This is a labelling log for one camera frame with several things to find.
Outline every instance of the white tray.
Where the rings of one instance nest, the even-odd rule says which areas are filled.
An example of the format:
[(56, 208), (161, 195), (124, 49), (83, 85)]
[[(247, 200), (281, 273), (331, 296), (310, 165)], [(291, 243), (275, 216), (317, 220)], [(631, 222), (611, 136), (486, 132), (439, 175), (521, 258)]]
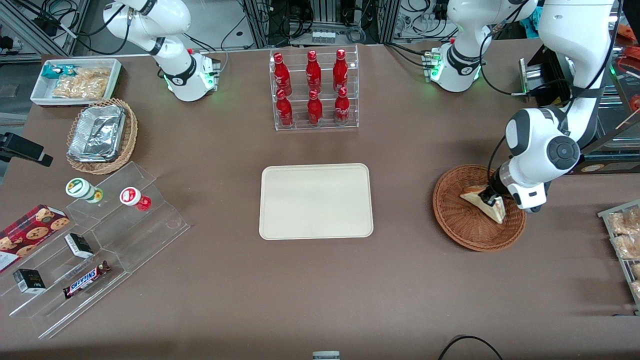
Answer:
[(120, 69), (122, 68), (122, 64), (120, 64), (118, 60), (112, 58), (47, 60), (42, 65), (42, 68), (50, 64), (73, 64), (79, 67), (88, 68), (106, 67), (111, 69), (111, 74), (109, 75), (107, 88), (105, 89), (104, 95), (101, 99), (64, 99), (53, 97), (53, 90), (58, 84), (58, 79), (47, 79), (43, 76), (38, 76), (36, 85), (33, 87), (33, 91), (31, 92), (31, 101), (40, 106), (79, 106), (110, 99), (113, 95), (113, 90), (116, 87)]
[(366, 165), (281, 166), (262, 172), (263, 239), (366, 238), (372, 232)]

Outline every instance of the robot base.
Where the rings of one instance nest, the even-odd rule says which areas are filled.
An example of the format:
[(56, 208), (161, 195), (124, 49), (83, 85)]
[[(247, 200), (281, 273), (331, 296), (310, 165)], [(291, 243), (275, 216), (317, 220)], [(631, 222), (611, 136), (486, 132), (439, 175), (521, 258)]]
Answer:
[(460, 71), (453, 67), (447, 59), (447, 51), (451, 44), (444, 44), (441, 47), (434, 47), (431, 53), (422, 57), (422, 64), (433, 67), (424, 69), (425, 80), (440, 85), (444, 90), (450, 92), (463, 92), (471, 87), (471, 84), (480, 76), (480, 66), (477, 69), (464, 67)]
[(182, 101), (196, 101), (218, 89), (220, 62), (213, 62), (202, 54), (191, 55), (196, 60), (196, 70), (184, 85), (176, 85), (164, 77), (169, 90)]

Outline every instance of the beige tray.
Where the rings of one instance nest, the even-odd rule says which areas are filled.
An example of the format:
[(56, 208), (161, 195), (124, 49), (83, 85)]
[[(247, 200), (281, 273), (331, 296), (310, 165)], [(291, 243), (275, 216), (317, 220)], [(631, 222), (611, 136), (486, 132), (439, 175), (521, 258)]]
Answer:
[(364, 164), (268, 167), (262, 172), (265, 240), (366, 238), (373, 232)]

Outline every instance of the acrylic bottle rack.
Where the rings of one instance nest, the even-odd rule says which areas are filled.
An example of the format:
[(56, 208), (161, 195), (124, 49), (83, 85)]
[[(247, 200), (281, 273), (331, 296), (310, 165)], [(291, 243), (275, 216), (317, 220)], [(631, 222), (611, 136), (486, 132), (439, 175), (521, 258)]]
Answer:
[[(309, 124), (307, 102), (309, 100), (309, 86), (307, 84), (307, 53), (301, 53), (297, 48), (275, 49), (271, 50), (269, 58), (269, 76), (271, 76), (271, 99), (273, 101), (273, 118), (277, 131), (294, 131), (294, 130), (314, 130), (322, 131), (322, 129), (344, 129), (358, 127), (360, 124), (360, 112), (358, 100), (360, 91), (358, 89), (358, 47), (351, 46), (327, 46), (309, 48), (317, 52), (317, 61), (322, 70), (322, 89), (320, 92), (320, 101), (323, 105), (323, 123), (320, 127), (312, 127)], [(338, 126), (334, 121), (335, 117), (335, 100), (338, 97), (333, 91), (333, 64), (335, 63), (335, 52), (337, 49), (344, 49), (346, 52), (346, 61), (348, 65), (348, 81), (347, 89), (349, 98), (349, 120), (344, 126)], [(292, 127), (283, 127), (278, 117), (276, 108), (276, 86), (273, 71), (275, 62), (273, 54), (281, 53), (285, 65), (289, 68), (291, 75), (292, 93), (288, 96), (293, 109), (294, 124)]]

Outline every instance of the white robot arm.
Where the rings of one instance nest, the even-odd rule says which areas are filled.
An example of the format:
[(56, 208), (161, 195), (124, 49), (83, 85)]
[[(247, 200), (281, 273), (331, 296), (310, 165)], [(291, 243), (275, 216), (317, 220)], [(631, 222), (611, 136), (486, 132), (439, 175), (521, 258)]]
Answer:
[[(510, 15), (509, 21), (525, 19), (537, 4), (538, 0), (450, 0), (447, 16), (458, 25), (458, 36), (455, 43), (431, 50), (430, 80), (450, 92), (468, 89), (480, 70), (480, 47), (491, 32), (487, 24), (498, 24)], [(491, 38), (484, 42), (483, 53), (490, 42)]]
[(105, 22), (113, 17), (107, 25), (112, 34), (156, 59), (178, 99), (195, 101), (215, 90), (218, 72), (213, 61), (190, 54), (176, 37), (191, 26), (191, 14), (181, 0), (122, 0), (106, 5), (102, 16)]
[[(578, 162), (578, 143), (585, 143), (590, 140), (586, 137), (593, 135), (586, 134), (586, 129), (598, 94), (602, 94), (600, 84), (606, 69), (603, 64), (609, 58), (612, 41), (608, 21), (612, 3), (613, 0), (545, 1), (540, 38), (549, 49), (573, 61), (573, 104), (562, 110), (523, 109), (511, 117), (505, 137), (513, 157), (494, 173), (488, 191), (511, 194), (519, 208), (537, 212), (547, 201), (551, 180)], [(481, 196), (487, 204), (488, 195), (491, 194)]]

